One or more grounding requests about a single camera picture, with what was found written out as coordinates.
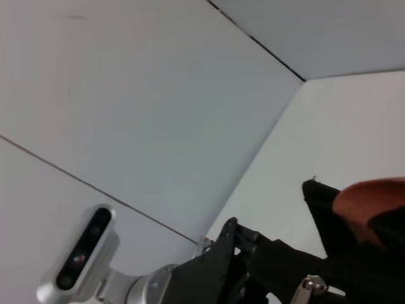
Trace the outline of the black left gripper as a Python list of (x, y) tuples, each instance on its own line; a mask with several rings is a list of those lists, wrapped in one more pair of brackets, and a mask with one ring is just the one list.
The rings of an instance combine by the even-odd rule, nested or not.
[(176, 267), (167, 303), (268, 303), (267, 292), (293, 294), (308, 275), (327, 280), (324, 260), (227, 220), (210, 249)]

